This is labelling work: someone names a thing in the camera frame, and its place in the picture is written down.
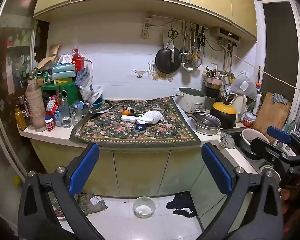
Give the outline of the white kettle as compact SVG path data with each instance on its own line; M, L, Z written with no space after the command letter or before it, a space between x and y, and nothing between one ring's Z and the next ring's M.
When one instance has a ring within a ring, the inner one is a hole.
M238 95L232 102L232 106L236 110L236 121L239 122L244 113L247 104L247 97L245 95Z

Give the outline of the red carton with straw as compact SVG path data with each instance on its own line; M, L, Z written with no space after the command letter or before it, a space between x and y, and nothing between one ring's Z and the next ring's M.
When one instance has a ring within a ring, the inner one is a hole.
M82 57L78 49L73 49L72 50L72 64L75 65L76 72L79 72L81 69L84 67L84 57Z

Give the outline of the white box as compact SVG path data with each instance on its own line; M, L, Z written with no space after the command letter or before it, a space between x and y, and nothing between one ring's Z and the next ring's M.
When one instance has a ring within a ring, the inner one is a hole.
M130 116L130 115L122 115L120 118L121 121L126 122L135 122L137 120L136 116Z

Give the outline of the hanging ladle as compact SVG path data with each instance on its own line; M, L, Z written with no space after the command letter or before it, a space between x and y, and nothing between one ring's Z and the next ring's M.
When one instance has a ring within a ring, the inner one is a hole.
M187 27L185 27L182 62L184 63L183 68L185 72L190 73L193 71L192 54L188 49L186 49L186 45L187 45L186 41L187 41Z

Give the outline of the white red pill bottle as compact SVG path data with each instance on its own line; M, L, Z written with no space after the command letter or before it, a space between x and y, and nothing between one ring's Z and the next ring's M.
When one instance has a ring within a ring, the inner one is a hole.
M55 129L55 123L52 116L46 115L44 121L47 131L51 132Z

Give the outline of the grey dish scrubber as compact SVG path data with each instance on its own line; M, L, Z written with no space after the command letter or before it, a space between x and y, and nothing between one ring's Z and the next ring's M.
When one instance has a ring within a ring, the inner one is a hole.
M228 133L221 133L220 134L220 146L221 148L228 148L234 149L235 148L235 141L231 135Z

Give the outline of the teal tissue boxes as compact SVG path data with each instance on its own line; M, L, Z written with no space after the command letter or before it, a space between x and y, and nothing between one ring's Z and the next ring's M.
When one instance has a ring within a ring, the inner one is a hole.
M76 67L74 64L59 64L51 69L51 79L60 80L76 76Z

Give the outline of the blue round tin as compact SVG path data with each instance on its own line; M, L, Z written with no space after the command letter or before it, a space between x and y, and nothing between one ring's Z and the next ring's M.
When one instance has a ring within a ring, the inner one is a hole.
M135 124L135 130L136 131L145 131L146 130L146 125L145 124Z

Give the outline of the blue plastic bowl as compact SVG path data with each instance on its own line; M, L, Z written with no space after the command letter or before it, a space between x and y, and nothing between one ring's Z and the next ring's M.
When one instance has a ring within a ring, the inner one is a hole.
M98 109L104 104L104 100L102 97L99 97L93 104L91 104L90 108Z

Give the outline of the small brown medicine bottle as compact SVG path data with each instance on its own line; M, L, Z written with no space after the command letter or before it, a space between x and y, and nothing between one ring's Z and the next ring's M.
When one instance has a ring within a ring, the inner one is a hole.
M135 114L135 110L133 108L127 107L126 109L130 114Z

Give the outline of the pink utensil holder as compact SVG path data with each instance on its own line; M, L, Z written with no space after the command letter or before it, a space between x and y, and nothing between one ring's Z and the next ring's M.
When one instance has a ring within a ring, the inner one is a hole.
M222 83L223 83L222 79L219 79L219 78L216 78L216 77L211 77L211 76L208 76L208 75L203 75L203 79L204 79L205 82L213 84L213 85L222 85Z

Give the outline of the wooden cutting board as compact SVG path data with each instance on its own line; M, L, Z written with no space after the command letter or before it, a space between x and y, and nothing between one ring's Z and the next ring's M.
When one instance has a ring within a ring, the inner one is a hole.
M274 126L283 129L291 108L290 102L287 102L286 105L278 102L272 103L272 95L270 92L266 94L261 109L252 125L252 129L261 132L271 144L275 142L275 139L267 135L268 127Z

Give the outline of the dark green glass bottle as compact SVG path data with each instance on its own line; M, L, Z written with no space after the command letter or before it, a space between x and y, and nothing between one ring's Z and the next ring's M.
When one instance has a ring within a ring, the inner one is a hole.
M135 112L130 112L130 116L137 116L137 117L141 117L143 116L143 113L135 113Z

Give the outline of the yellow black pot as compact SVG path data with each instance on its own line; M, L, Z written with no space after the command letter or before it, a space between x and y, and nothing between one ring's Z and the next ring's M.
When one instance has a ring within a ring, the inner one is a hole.
M215 102L210 109L210 114L221 122L220 128L229 129L235 126L237 111L227 102Z

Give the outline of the orange fruit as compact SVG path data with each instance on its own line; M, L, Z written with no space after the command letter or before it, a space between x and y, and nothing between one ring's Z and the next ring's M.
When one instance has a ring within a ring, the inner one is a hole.
M122 115L130 115L130 111L129 110L125 110L122 112Z

